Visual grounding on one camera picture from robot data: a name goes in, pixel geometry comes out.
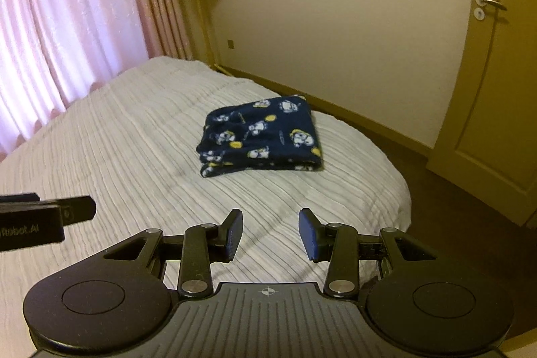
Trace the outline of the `yellow wooden door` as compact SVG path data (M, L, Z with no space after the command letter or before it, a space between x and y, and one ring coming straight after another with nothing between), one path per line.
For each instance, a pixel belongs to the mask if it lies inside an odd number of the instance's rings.
M460 70L427 167L519 226L536 226L536 0L471 1Z

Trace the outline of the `pink window curtain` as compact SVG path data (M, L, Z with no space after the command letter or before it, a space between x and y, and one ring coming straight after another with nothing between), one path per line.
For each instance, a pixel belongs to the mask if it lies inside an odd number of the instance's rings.
M191 59L179 0L1 0L1 153L151 58Z

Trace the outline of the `white ribbed bedspread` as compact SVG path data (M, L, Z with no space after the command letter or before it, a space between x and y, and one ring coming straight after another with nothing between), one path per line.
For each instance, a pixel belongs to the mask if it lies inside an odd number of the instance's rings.
M44 199L88 195L96 216L69 226L60 244L1 256L1 354L35 348L22 308L38 281L147 228L180 235L219 223L238 208L244 232L232 263L212 265L216 283L322 283L298 215L343 222L374 235L410 225L410 194L384 152L360 131L325 113L313 118L321 142L318 172L243 171L205 178L197 145L211 111L271 96L247 79L201 62L168 57L131 68L72 104L1 163L3 194Z

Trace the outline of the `round door lock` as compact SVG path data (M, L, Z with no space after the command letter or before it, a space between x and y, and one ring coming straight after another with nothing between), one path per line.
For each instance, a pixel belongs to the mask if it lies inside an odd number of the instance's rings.
M485 13L482 8L475 8L473 10L473 15L478 21L483 21L485 19Z

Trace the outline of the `navy patterned fleece garment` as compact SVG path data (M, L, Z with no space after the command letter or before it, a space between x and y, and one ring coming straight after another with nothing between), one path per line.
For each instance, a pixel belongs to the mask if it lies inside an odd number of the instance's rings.
M321 169L321 144L301 95L260 99L209 113L197 152L204 178L245 170Z

